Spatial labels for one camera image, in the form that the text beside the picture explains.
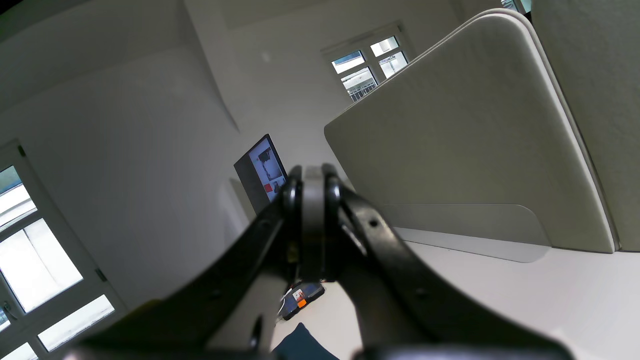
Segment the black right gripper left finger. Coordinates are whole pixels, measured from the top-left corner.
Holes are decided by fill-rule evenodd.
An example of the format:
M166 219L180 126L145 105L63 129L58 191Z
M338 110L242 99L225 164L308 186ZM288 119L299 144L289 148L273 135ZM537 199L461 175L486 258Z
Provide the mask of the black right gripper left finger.
M325 169L297 166L284 190L191 283L85 337L67 360L224 360L266 357L279 301L326 269Z

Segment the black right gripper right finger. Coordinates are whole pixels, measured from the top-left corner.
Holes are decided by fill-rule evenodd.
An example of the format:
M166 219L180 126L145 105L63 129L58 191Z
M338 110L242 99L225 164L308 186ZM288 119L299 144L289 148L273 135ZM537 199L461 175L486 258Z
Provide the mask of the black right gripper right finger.
M322 276L352 301L358 360L571 360L561 342L480 305L419 259L322 166Z

